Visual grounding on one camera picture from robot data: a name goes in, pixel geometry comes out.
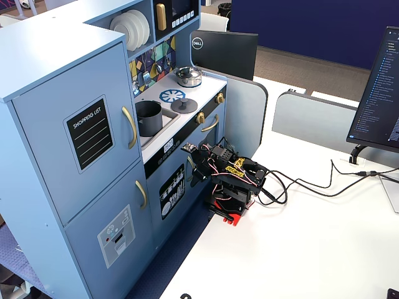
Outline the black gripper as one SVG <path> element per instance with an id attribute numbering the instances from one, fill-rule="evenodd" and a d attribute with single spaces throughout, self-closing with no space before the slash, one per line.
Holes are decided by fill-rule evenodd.
<path id="1" fill-rule="evenodd" d="M 212 150 L 214 146 L 201 145 L 192 152 L 192 159 L 196 165 L 192 171 L 193 178 L 190 182 L 191 187 L 201 181 L 205 182 L 212 174 L 217 174 L 219 171 L 214 165 Z"/>

